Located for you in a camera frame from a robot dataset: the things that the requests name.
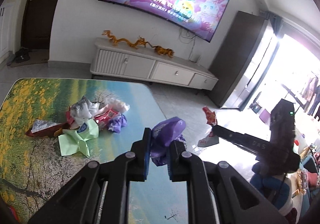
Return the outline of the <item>red snack bag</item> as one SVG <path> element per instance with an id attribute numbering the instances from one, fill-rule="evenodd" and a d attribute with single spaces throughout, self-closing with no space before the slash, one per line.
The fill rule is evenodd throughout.
<path id="1" fill-rule="evenodd" d="M 207 106 L 202 108 L 206 115 L 207 125 L 210 126 L 210 132 L 205 138 L 198 141 L 197 146 L 200 148 L 210 147 L 219 143 L 219 137 L 214 134 L 213 127 L 217 125 L 216 113 L 210 110 Z"/>

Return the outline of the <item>grey white wrapper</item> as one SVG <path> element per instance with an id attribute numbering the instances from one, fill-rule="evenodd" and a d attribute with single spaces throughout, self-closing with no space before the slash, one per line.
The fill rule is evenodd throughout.
<path id="1" fill-rule="evenodd" d="M 70 107 L 70 115 L 81 126 L 97 114 L 99 106 L 99 102 L 91 102 L 83 96 L 80 101 Z"/>

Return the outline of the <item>landscape print table mat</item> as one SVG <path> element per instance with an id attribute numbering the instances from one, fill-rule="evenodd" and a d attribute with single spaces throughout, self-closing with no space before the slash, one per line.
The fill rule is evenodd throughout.
<path id="1" fill-rule="evenodd" d="M 83 97 L 96 106 L 109 101 L 124 110 L 120 133 L 89 120 L 52 138 L 35 132 L 68 121 L 67 112 Z M 22 78 L 1 105 L 1 198 L 20 223 L 28 220 L 84 165 L 101 164 L 127 152 L 144 129 L 165 120 L 144 84 L 102 80 Z"/>

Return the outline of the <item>purple storage box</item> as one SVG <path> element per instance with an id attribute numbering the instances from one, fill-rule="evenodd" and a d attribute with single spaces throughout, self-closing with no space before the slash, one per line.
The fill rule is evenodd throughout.
<path id="1" fill-rule="evenodd" d="M 265 124 L 270 123 L 270 117 L 271 117 L 271 114 L 266 109 L 264 109 L 259 115 L 259 119 L 263 121 L 263 123 Z"/>

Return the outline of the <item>golden tiger figurine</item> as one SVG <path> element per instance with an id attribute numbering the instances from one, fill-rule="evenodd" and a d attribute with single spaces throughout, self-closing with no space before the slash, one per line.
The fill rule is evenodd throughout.
<path id="1" fill-rule="evenodd" d="M 151 43 L 147 42 L 147 44 L 154 49 L 154 51 L 158 54 L 158 55 L 162 55 L 162 56 L 168 56 L 170 58 L 174 57 L 174 51 L 170 48 L 163 48 L 161 46 L 153 46 Z"/>

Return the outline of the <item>purple plastic wrapper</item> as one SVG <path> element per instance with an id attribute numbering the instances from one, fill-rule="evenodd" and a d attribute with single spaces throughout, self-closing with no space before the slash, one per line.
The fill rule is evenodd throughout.
<path id="1" fill-rule="evenodd" d="M 151 131 L 150 158 L 157 167 L 167 164 L 167 149 L 173 141 L 179 141 L 187 147 L 182 134 L 185 128 L 185 121 L 179 117 L 172 117 L 154 126 Z"/>

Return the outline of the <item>white tissue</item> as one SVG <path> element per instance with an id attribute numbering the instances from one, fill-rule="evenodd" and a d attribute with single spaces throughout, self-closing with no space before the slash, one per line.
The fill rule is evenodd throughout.
<path id="1" fill-rule="evenodd" d="M 108 109 L 114 109 L 119 113 L 125 113 L 130 109 L 130 105 L 125 103 L 124 101 L 115 99 L 115 98 L 106 98 L 105 105 Z"/>

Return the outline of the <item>red barcode packet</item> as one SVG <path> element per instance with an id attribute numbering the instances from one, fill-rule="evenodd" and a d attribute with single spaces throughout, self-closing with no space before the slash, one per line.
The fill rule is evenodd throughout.
<path id="1" fill-rule="evenodd" d="M 99 129 L 104 129 L 109 121 L 111 119 L 114 119 L 116 116 L 118 116 L 120 112 L 117 110 L 110 108 L 106 112 L 103 112 L 102 114 L 94 116 L 94 120 L 96 124 L 98 125 Z"/>

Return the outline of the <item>dark red chip bag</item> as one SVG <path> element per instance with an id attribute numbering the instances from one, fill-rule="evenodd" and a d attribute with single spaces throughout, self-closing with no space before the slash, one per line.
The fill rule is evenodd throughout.
<path id="1" fill-rule="evenodd" d="M 55 134 L 56 132 L 62 132 L 63 129 L 69 129 L 70 126 L 71 125 L 67 122 L 57 123 L 53 121 L 36 119 L 33 125 L 25 132 L 25 135 L 31 138 L 52 138 L 58 135 Z"/>

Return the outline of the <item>white wall cupboard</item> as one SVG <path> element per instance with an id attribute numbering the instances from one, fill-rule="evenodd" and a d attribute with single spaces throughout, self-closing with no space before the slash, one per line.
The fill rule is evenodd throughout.
<path id="1" fill-rule="evenodd" d="M 0 31 L 0 59 L 1 63 L 9 56 L 11 48 L 11 24 L 12 24 L 12 12 L 14 4 L 6 3 L 1 5 L 1 31 Z"/>

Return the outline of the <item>dark entrance door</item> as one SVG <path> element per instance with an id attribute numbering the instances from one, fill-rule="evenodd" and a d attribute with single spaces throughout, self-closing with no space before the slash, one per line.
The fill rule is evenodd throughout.
<path id="1" fill-rule="evenodd" d="M 57 1 L 27 0 L 21 30 L 22 47 L 49 49 Z"/>

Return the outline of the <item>green paper package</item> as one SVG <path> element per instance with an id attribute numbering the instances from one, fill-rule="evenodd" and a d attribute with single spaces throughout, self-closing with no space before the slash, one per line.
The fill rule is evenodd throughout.
<path id="1" fill-rule="evenodd" d="M 60 153 L 62 156 L 82 153 L 87 158 L 90 157 L 87 141 L 96 139 L 99 136 L 99 127 L 93 119 L 88 120 L 78 129 L 64 129 L 59 135 Z"/>

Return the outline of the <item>golden dragon figurine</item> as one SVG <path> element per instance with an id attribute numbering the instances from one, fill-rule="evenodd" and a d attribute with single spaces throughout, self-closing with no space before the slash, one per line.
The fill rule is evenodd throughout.
<path id="1" fill-rule="evenodd" d="M 126 43 L 129 47 L 138 49 L 138 46 L 144 46 L 146 47 L 146 40 L 142 37 L 139 37 L 135 42 L 131 42 L 126 38 L 116 38 L 115 35 L 112 34 L 110 30 L 104 30 L 102 32 L 103 36 L 107 36 L 109 38 L 109 41 L 112 43 L 112 45 L 117 46 L 119 43 Z"/>

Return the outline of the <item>black shoes at door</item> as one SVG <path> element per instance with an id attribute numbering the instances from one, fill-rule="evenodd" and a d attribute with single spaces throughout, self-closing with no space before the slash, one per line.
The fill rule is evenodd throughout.
<path id="1" fill-rule="evenodd" d="M 29 49 L 21 47 L 19 51 L 15 53 L 15 62 L 22 63 L 30 60 Z"/>

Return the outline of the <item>grey tall cabinet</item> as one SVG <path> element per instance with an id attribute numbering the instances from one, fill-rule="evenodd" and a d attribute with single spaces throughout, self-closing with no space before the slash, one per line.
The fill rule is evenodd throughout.
<path id="1" fill-rule="evenodd" d="M 219 108 L 243 110 L 272 56 L 274 31 L 263 17 L 238 11 L 209 71 L 208 96 Z"/>

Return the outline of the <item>white TV cabinet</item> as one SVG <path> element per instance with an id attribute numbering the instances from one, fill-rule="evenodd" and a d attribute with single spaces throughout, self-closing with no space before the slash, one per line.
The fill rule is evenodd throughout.
<path id="1" fill-rule="evenodd" d="M 113 46 L 104 38 L 95 41 L 97 52 L 90 67 L 93 75 L 142 80 L 211 91 L 218 78 L 204 67 L 180 57 L 158 55 L 150 47 Z"/>

